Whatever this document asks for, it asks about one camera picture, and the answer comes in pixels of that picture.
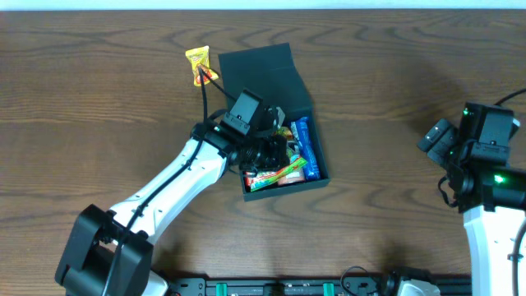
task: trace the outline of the red and yellow package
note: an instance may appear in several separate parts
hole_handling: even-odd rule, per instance
[[[208,75],[212,80],[216,80],[219,78],[216,72],[213,72],[210,70],[210,59],[208,58],[210,47],[206,45],[205,47],[198,48],[198,49],[190,49],[185,52],[185,55],[188,58],[188,61],[191,63],[191,70],[194,73],[194,86],[201,86],[201,78],[199,77],[199,69],[198,67],[201,67],[203,71]],[[208,78],[206,76],[203,76],[203,82],[205,84],[208,84]]]

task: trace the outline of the black box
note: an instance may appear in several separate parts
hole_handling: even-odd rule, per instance
[[[284,187],[262,188],[256,192],[249,192],[245,186],[242,172],[240,172],[245,201],[327,186],[330,176],[323,156],[321,141],[318,137],[311,97],[294,66],[288,44],[248,49],[235,53],[222,53],[219,55],[219,65],[224,89],[228,93],[237,98],[243,89],[248,89],[260,96],[264,104],[281,107],[286,116],[284,126],[288,126],[288,123],[303,116],[309,117],[308,127],[312,149],[316,155],[321,174],[320,180],[306,181]],[[232,108],[233,104],[234,101],[227,98],[229,109]]]

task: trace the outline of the green clip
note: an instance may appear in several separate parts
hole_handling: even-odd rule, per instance
[[[323,296],[335,296],[335,284],[323,284]]]
[[[217,284],[215,286],[215,295],[216,296],[227,296],[227,285]]]

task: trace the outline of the wood grain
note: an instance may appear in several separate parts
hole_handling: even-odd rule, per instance
[[[289,42],[332,182],[245,203],[236,176],[169,226],[175,276],[335,276],[410,265],[469,273],[462,217],[416,143],[464,101],[526,85],[522,11],[8,12],[0,16],[0,294],[63,294],[54,271],[78,213],[131,195],[201,118],[184,51]],[[224,97],[209,89],[209,109]],[[524,99],[508,106],[524,120]],[[511,161],[526,168],[526,134]]]

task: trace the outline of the box lid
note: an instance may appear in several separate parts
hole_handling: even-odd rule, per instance
[[[224,89],[235,98],[246,88],[259,95],[265,104],[281,107],[285,115],[312,109],[310,95],[294,66],[288,44],[221,53],[219,65]],[[229,109],[233,104],[227,98]]]

